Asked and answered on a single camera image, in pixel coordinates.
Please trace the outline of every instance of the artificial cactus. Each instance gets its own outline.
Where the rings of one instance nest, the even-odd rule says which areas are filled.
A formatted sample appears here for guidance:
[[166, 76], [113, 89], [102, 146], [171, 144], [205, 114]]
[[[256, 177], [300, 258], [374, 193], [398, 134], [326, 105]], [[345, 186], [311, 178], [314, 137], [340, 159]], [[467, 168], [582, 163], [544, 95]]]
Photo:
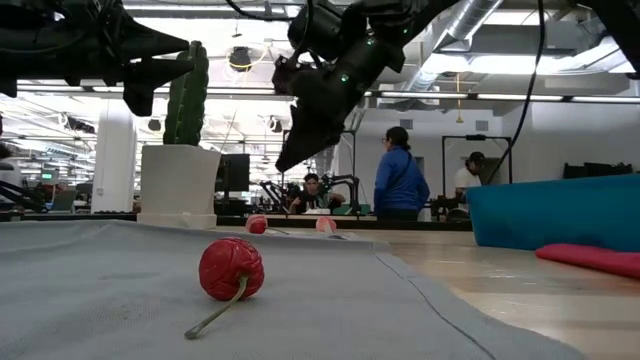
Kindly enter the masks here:
[[190, 60], [194, 68], [171, 82], [163, 142], [198, 146], [209, 85], [207, 50], [201, 42], [192, 41], [177, 60]]

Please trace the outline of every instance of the white planter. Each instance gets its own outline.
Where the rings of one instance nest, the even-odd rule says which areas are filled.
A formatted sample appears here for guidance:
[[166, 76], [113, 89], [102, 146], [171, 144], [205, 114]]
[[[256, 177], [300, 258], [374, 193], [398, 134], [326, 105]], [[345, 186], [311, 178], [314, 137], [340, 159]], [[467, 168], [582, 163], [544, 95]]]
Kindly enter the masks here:
[[189, 229], [213, 229], [220, 153], [190, 145], [142, 148], [141, 212], [138, 222]]

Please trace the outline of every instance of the gray cloth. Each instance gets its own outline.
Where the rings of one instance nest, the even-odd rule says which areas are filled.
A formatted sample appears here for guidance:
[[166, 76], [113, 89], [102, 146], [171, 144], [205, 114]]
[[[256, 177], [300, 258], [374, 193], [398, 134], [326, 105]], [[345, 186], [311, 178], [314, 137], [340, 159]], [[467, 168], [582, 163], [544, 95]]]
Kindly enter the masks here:
[[198, 283], [229, 233], [124, 222], [0, 224], [0, 359], [584, 359], [490, 318], [414, 274], [384, 244], [251, 236], [266, 280], [221, 306]]

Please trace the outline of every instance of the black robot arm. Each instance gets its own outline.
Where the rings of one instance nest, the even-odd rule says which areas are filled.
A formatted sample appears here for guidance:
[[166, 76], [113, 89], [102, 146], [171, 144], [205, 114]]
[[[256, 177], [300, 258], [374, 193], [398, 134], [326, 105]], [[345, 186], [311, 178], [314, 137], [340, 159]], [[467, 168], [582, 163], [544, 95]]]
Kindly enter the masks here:
[[[341, 11], [327, 0], [303, 8], [289, 27], [296, 53], [308, 51], [326, 63], [298, 64], [283, 56], [272, 82], [295, 96], [293, 125], [276, 162], [286, 171], [336, 145], [344, 121], [385, 67], [400, 72], [404, 45], [458, 0], [362, 0]], [[637, 1], [578, 0], [591, 7], [637, 72], [640, 72], [640, 20]]]
[[135, 22], [121, 0], [0, 0], [0, 93], [10, 97], [18, 79], [122, 82], [131, 111], [149, 116], [155, 89], [193, 69], [152, 57], [188, 48]]

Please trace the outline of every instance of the white pillar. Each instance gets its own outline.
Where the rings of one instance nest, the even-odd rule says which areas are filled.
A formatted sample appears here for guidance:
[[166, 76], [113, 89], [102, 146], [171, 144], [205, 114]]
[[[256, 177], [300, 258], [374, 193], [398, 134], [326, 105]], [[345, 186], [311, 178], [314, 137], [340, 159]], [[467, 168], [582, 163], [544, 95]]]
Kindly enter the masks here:
[[135, 118], [122, 100], [103, 100], [91, 212], [131, 211], [136, 166]]

